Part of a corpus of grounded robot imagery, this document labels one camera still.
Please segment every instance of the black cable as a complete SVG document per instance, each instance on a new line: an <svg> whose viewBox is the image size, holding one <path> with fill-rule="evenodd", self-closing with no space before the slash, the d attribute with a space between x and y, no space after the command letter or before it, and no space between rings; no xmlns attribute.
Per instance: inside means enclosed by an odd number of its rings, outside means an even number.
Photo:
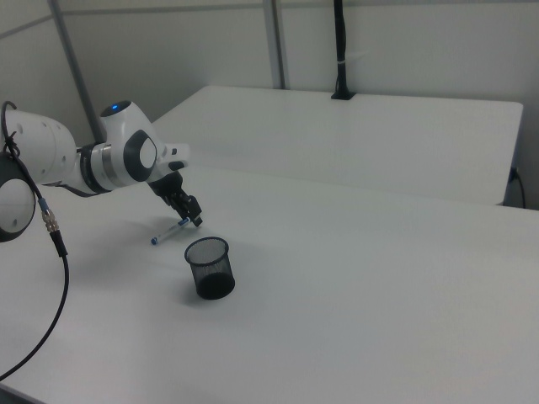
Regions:
<svg viewBox="0 0 539 404"><path fill-rule="evenodd" d="M11 158L19 165L19 168L21 172L23 173L24 177L26 178L28 185L34 192L35 196L38 198L38 201L40 203L41 211L43 212L43 221L46 224L47 231L51 235L51 239L54 242L54 245L56 247L56 251L58 252L58 256L61 258L63 264L64 264L64 290L61 293L61 299L60 299L60 305L58 306L58 310L56 310L56 314L54 316L54 319L52 320L52 323L49 325L49 328L47 329L45 335L43 338L37 343L34 349L24 357L23 360L21 360L18 364L16 364L13 368L8 370L3 375L0 375L0 381L4 380L6 377L12 375L14 372L19 370L26 362L28 362L37 351L40 350L40 348L43 346L47 338L51 335L52 330L56 326L56 323L58 322L58 319L60 318L61 312L64 308L64 305L66 304L66 298L67 298L67 290L69 289L69 264L67 263L67 250L66 246L64 245L64 242L61 238L61 233L58 228L58 224L56 223L56 219L52 212L49 210L49 207L41 195L41 192L38 190L37 185L35 184L34 180L30 176L28 169L24 165L23 162L20 161L19 155L20 150L17 147L17 143L14 141L15 133L12 133L10 136L8 136L8 125L6 124L6 108L10 106L13 109L16 109L14 103L11 103L9 101L6 101L2 105L2 116L0 118L1 120L1 126L2 126L2 133L3 138L5 141L5 146L9 149L9 152L11 154Z"/></svg>
<svg viewBox="0 0 539 404"><path fill-rule="evenodd" d="M526 195L524 194L524 185L522 184L522 178L520 178L520 174L518 171L515 172L515 178L518 180L520 184L520 194L522 195L522 209L526 208Z"/></svg>
<svg viewBox="0 0 539 404"><path fill-rule="evenodd" d="M346 25L344 24L344 19L343 19L343 30L344 30L344 61L343 63L346 62ZM337 74L337 80L335 81L335 92L337 93L339 91L339 74Z"/></svg>
<svg viewBox="0 0 539 404"><path fill-rule="evenodd" d="M66 304L66 298L67 298L67 289L69 288L69 264L67 263L67 257L61 257L61 260L63 261L64 263L64 276L65 276L65 282L64 282L64 290L61 294L61 300L60 300L60 305L58 306L58 310L56 311L56 315L54 316L54 320L52 320L52 323L51 325L49 326L49 329L47 330L47 332L45 333L45 335L43 336L43 338L38 342L38 344L35 346L34 349L32 349L32 351L26 355L26 357L21 360L18 364L16 364L13 368L11 368L10 370L8 370L6 373L4 373L3 375L0 376L0 381L4 380L6 377L12 375L13 373L15 373L17 370L19 370L26 362L28 362L34 355L37 351L40 350L40 348L43 346L43 344L45 343L45 341L47 340L47 338L51 335L52 333L52 330L54 329L54 327L56 326L56 323L58 322L58 319L60 318L60 314L61 314L61 311L63 310L64 308L64 305Z"/></svg>
<svg viewBox="0 0 539 404"><path fill-rule="evenodd" d="M12 133L11 136L8 136L8 125L6 124L6 109L8 105L13 109L17 109L15 104L11 101L6 101L2 104L2 133L4 141L6 142L5 146L9 149L11 158L19 165L20 171L23 173L24 178L26 178L26 181L28 182L28 185L30 186L32 191L34 191L34 194L37 199L43 199L43 196L41 196L41 192L38 190L37 185L35 185L34 180L32 179L32 177L30 177L28 168L26 168L24 163L21 162L19 159L20 150L17 148L17 143L15 143L15 141L13 140L13 137L15 136L16 132Z"/></svg>

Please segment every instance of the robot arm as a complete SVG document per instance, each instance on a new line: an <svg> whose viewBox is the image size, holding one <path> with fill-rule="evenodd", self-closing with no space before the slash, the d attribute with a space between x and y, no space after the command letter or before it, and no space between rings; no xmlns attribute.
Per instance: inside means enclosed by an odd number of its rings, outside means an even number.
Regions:
<svg viewBox="0 0 539 404"><path fill-rule="evenodd" d="M77 149L59 122L18 110L6 112L8 133L15 132L20 159L36 183L89 197L146 182L182 219L189 217L199 226L201 209L196 198L183 191L178 173L187 164L189 146L160 141L148 118L130 101L110 105L100 119L106 142ZM0 241L22 233L35 208L29 188L14 177L17 170L11 169L5 149L0 156Z"/></svg>

